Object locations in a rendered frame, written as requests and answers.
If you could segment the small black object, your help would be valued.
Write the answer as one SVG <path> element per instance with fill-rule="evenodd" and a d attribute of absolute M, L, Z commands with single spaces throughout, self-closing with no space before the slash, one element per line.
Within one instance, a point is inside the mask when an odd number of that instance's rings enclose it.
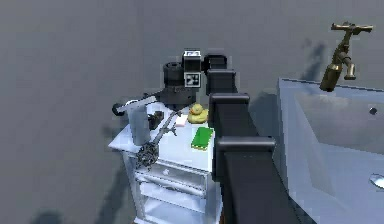
<path fill-rule="evenodd" d="M 155 111 L 153 114 L 149 114 L 148 115 L 149 129 L 155 130 L 163 119 L 164 119 L 164 113 L 162 111 Z"/>

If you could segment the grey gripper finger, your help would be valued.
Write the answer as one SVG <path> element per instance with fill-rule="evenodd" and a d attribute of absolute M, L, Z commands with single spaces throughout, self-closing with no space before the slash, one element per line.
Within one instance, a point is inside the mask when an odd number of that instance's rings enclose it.
<path fill-rule="evenodd" d="M 176 124 L 170 126 L 170 123 L 174 116 L 180 117 L 181 115 L 182 113 L 180 111 L 172 112 L 168 119 L 165 121 L 165 123 L 159 129 L 159 132 L 156 137 L 152 141 L 145 143 L 140 148 L 139 152 L 137 153 L 137 167 L 144 166 L 150 168 L 153 164 L 156 163 L 159 157 L 160 140 L 168 132 L 172 132 L 174 135 L 176 135 Z"/>
<path fill-rule="evenodd" d="M 134 110 L 138 107 L 152 104 L 157 101 L 155 95 L 148 95 L 140 100 L 131 100 L 125 104 L 114 104 L 112 106 L 112 112 L 116 116 L 123 116 L 125 112 Z"/>

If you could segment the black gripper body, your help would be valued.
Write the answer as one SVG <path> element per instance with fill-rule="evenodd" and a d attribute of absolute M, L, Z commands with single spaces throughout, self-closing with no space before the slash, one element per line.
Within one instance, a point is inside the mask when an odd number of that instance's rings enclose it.
<path fill-rule="evenodd" d="M 196 90 L 185 86 L 184 69 L 180 62 L 165 64 L 163 74 L 164 88 L 159 101 L 167 108 L 179 111 L 196 102 Z"/>

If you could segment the white bathroom cabinet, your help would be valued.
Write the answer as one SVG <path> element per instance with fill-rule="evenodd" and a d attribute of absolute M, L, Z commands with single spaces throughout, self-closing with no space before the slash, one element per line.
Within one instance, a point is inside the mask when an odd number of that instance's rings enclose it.
<path fill-rule="evenodd" d="M 109 144 L 123 155 L 136 208 L 134 224 L 219 224 L 220 185 L 212 180 L 213 147 L 191 147 L 198 124 L 187 123 L 159 142 L 150 168 L 136 166 L 139 147 L 125 127 Z"/>

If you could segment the yellow rubber duck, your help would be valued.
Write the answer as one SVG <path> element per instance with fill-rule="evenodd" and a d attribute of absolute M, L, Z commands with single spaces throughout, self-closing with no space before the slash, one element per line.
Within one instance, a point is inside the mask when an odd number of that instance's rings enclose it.
<path fill-rule="evenodd" d="M 203 124 L 208 120 L 208 112 L 208 109 L 196 103 L 189 109 L 187 120 L 191 124 Z"/>

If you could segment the white sink basin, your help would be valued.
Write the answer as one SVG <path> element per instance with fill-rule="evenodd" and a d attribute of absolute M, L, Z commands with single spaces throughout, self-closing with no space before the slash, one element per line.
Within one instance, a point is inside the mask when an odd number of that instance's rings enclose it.
<path fill-rule="evenodd" d="M 278 81 L 280 149 L 289 195 L 316 224 L 384 224 L 384 90 Z"/>

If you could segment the grey cylindrical torch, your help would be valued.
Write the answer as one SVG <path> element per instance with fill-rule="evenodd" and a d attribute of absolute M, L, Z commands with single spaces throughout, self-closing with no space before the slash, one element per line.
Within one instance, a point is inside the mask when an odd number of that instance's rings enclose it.
<path fill-rule="evenodd" d="M 141 146 L 149 142 L 151 137 L 146 106 L 132 110 L 128 117 L 133 143 Z"/>

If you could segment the brass tap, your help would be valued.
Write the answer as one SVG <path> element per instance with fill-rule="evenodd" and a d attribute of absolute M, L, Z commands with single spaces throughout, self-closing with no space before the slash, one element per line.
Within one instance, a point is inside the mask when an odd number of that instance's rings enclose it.
<path fill-rule="evenodd" d="M 342 24 L 331 25 L 333 31 L 344 31 L 344 37 L 333 52 L 331 63 L 327 66 L 319 88 L 322 91 L 333 92 L 336 84 L 343 71 L 343 66 L 346 66 L 347 71 L 344 76 L 345 80 L 355 80 L 356 65 L 352 58 L 348 55 L 350 48 L 350 39 L 353 35 L 359 35 L 361 32 L 370 33 L 373 30 L 373 25 L 356 25 L 348 21 Z"/>

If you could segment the green sponge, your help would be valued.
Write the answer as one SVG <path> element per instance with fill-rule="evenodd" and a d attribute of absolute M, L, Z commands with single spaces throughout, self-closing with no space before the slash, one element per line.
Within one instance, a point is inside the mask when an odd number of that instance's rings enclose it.
<path fill-rule="evenodd" d="M 214 130 L 207 127 L 199 127 L 191 142 L 191 147 L 198 150 L 206 150 L 212 138 Z"/>

